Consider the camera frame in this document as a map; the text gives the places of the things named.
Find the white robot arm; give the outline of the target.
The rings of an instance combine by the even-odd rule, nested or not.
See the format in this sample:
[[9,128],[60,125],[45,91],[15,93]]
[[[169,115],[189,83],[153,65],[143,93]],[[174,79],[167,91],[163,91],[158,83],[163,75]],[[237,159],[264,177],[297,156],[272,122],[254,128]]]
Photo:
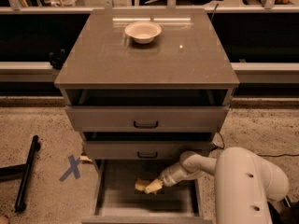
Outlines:
[[194,180],[201,172],[214,176],[217,224],[273,224],[268,203],[283,200],[290,187],[274,163],[242,147],[229,147],[216,158],[182,153],[179,162],[165,168],[145,191]]

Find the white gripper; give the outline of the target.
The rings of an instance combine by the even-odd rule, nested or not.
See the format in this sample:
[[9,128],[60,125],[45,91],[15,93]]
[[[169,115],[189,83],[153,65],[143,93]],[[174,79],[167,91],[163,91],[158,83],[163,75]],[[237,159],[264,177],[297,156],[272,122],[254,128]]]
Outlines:
[[163,187],[163,185],[166,187],[172,187],[180,182],[183,177],[184,171],[180,166],[169,166],[161,172],[158,179],[154,179],[153,181],[148,180],[144,187],[144,191],[147,194],[156,193]]

